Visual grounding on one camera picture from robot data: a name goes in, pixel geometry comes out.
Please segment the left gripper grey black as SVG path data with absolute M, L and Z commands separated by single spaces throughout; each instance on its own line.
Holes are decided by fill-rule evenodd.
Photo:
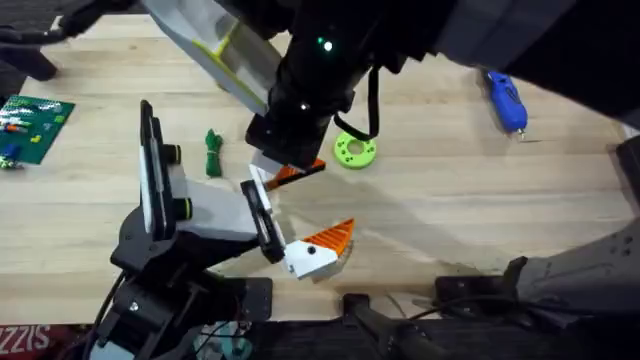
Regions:
M 284 167 L 255 150 L 248 164 L 249 177 L 239 192 L 189 179 L 181 165 L 169 170 L 170 185 L 178 197 L 192 203 L 192 217 L 178 228 L 200 238 L 231 245 L 258 246 L 268 261 L 284 259 L 287 270 L 304 279 L 336 265 L 351 247 L 356 225 L 349 218 L 313 235 L 286 244 L 273 218 L 266 183 Z

